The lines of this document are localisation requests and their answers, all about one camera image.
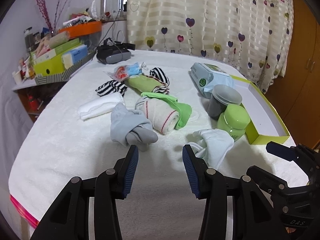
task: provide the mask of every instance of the silver handle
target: silver handle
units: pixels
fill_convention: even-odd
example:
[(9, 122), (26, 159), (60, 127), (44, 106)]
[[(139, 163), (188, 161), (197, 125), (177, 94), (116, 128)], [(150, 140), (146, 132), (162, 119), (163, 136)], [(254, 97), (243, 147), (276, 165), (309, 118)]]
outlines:
[(310, 73), (312, 73), (313, 66), (315, 65), (315, 62), (312, 63), (311, 68), (310, 68)]
[(307, 65), (306, 65), (306, 69), (308, 69), (309, 63), (310, 63), (311, 58), (308, 59)]

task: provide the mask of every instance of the wet wipes package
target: wet wipes package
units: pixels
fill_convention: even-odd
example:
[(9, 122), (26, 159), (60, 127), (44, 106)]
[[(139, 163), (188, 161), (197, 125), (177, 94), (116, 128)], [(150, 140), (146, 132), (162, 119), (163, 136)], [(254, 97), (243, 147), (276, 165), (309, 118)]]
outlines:
[(211, 97), (215, 85), (223, 84), (234, 88), (232, 77), (215, 65), (194, 63), (190, 75), (205, 98)]

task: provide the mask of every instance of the green jar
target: green jar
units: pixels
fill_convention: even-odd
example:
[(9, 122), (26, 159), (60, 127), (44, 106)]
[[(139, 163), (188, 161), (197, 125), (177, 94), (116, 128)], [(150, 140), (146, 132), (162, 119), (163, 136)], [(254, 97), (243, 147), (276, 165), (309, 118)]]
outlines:
[(237, 141), (245, 133), (250, 122), (250, 116), (242, 106), (228, 105), (218, 119), (217, 128), (227, 131)]

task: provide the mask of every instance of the yellow-green box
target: yellow-green box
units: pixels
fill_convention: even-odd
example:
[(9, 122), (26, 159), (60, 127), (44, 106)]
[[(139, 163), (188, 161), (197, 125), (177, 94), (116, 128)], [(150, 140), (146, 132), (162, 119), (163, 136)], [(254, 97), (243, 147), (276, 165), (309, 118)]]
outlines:
[(62, 55), (64, 53), (66, 53), (67, 51), (74, 49), (78, 46), (79, 45), (77, 44), (76, 46), (58, 54), (57, 56), (55, 56), (51, 59), (48, 59), (44, 62), (41, 62), (39, 64), (34, 65), (33, 69), (36, 72), (36, 76), (37, 77), (44, 77), (44, 76), (48, 76), (48, 75), (62, 73), (63, 71), (65, 71), (66, 69), (63, 65)]
[(242, 96), (242, 106), (251, 118), (245, 130), (249, 143), (267, 144), (274, 141), (283, 144), (290, 133), (274, 107), (251, 81), (231, 77), (234, 79), (235, 89)]

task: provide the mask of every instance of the white tablecloth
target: white tablecloth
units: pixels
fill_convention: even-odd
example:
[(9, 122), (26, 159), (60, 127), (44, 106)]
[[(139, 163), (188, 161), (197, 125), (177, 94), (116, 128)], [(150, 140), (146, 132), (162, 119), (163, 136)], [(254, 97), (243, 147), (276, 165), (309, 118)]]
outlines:
[[(143, 61), (149, 69), (163, 69), (170, 79), (170, 94), (179, 102), (190, 104), (193, 114), (184, 128), (166, 136), (159, 134), (159, 140), (147, 152), (139, 153), (131, 193), (127, 199), (117, 201), (121, 232), (124, 239), (198, 238), (205, 201), (197, 200), (191, 193), (181, 151), (193, 139), (192, 132), (215, 128), (216, 122), (205, 111), (208, 100), (194, 85), (190, 67), (195, 62), (211, 63), (232, 75), (242, 75), (223, 63), (162, 52), (134, 51), (131, 59), (107, 66), (94, 59), (59, 91), (40, 115), (21, 146), (9, 178), (10, 194), (37, 220), (41, 220), (71, 177), (98, 176), (126, 155), (128, 149), (110, 139), (110, 114), (82, 121), (77, 109), (99, 97), (95, 89), (110, 80), (106, 72), (113, 72), (119, 65)], [(128, 88), (124, 95), (127, 108), (134, 108), (138, 98), (139, 93)], [(294, 145), (291, 137), (285, 145)], [(290, 187), (308, 182), (295, 163), (268, 154), (265, 145), (249, 145), (245, 136), (227, 153), (219, 171), (239, 178), (252, 165), (287, 180)], [(232, 234), (230, 205), (229, 208), (226, 239), (231, 239)]]

